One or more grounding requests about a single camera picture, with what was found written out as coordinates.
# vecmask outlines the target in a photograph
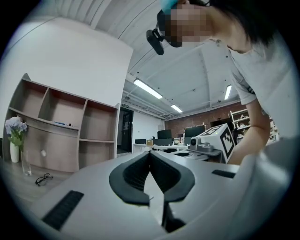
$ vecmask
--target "cardboard box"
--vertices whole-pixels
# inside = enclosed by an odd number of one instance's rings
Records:
[[[147,146],[153,146],[153,140],[147,140],[146,145]]]

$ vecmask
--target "black door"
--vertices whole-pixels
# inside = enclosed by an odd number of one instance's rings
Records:
[[[123,114],[123,125],[122,125],[122,143],[121,148],[124,151],[131,152],[132,150],[132,120],[133,112],[128,109],[122,109]]]

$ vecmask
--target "shirt sleeve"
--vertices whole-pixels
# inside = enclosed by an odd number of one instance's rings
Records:
[[[235,87],[239,94],[242,105],[249,104],[256,99],[254,91],[236,67],[232,68],[231,80],[233,87]]]

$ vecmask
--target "ceiling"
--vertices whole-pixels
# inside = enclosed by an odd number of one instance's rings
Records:
[[[156,26],[160,0],[44,0],[33,15],[61,16],[105,31],[134,49],[125,81],[122,103],[134,110],[161,118],[175,119],[239,101],[230,85],[230,57],[222,44],[206,43],[173,48],[164,42],[159,56],[146,40],[146,31]],[[163,98],[157,99],[135,86],[138,77]],[[177,105],[183,113],[172,109]]]

